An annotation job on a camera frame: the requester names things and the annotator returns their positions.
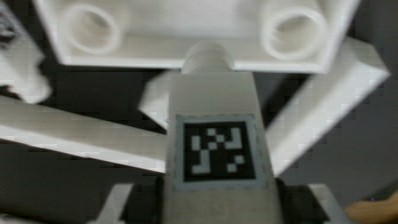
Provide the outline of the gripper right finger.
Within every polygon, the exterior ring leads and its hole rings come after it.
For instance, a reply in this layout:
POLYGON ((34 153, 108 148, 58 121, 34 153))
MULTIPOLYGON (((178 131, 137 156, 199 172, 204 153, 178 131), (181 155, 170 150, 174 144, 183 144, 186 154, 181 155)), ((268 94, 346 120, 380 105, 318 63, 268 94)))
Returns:
POLYGON ((284 224, 353 224, 325 184, 277 180, 284 224))

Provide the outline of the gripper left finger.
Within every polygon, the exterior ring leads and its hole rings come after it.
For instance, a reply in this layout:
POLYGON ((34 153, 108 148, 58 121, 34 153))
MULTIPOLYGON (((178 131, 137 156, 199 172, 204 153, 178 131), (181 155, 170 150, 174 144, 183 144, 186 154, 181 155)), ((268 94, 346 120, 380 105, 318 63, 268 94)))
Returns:
POLYGON ((160 224, 162 179, 112 186, 98 216, 87 224, 160 224))

